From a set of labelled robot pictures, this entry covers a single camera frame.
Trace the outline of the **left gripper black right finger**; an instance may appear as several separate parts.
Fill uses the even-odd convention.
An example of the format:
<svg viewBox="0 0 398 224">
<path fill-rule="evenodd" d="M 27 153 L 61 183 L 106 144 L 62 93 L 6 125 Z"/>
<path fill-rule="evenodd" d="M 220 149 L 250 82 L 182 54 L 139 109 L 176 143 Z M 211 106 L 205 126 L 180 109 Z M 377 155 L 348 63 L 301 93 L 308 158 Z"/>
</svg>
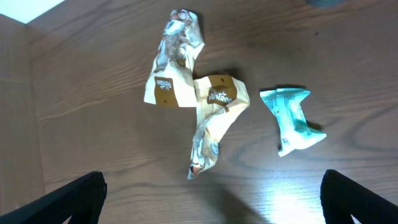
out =
<svg viewBox="0 0 398 224">
<path fill-rule="evenodd" d="M 326 224 L 397 223 L 397 205 L 333 169 L 323 176 L 320 201 Z"/>
</svg>

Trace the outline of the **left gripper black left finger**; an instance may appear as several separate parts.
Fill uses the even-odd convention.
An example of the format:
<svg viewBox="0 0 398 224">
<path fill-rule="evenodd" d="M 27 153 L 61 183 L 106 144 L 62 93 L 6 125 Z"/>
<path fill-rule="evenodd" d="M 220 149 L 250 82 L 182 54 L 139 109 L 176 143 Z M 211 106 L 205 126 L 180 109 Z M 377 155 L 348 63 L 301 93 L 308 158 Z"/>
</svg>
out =
<svg viewBox="0 0 398 224">
<path fill-rule="evenodd" d="M 17 210 L 1 216 L 1 224 L 97 224 L 107 194 L 102 172 L 90 172 Z"/>
</svg>

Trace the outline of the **beige Paritree snack bag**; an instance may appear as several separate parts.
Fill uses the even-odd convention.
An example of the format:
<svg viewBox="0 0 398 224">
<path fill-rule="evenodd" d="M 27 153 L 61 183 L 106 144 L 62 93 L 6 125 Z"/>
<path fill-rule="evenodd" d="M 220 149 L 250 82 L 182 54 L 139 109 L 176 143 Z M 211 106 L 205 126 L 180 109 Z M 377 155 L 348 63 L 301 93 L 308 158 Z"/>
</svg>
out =
<svg viewBox="0 0 398 224">
<path fill-rule="evenodd" d="M 204 46 L 198 16 L 187 9 L 173 10 L 146 82 L 144 102 L 173 108 L 195 107 L 193 70 Z"/>
</svg>

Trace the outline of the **beige Paritree dried food bag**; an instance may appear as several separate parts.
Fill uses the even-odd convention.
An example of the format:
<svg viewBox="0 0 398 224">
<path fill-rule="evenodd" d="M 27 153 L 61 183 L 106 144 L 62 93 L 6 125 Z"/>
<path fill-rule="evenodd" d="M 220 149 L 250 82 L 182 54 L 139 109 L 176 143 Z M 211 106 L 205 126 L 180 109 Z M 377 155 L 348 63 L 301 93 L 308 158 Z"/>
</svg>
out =
<svg viewBox="0 0 398 224">
<path fill-rule="evenodd" d="M 188 179 L 194 179 L 216 164 L 221 139 L 250 105 L 244 82 L 230 75 L 209 75 L 194 80 L 193 84 L 197 98 L 197 128 Z"/>
</svg>

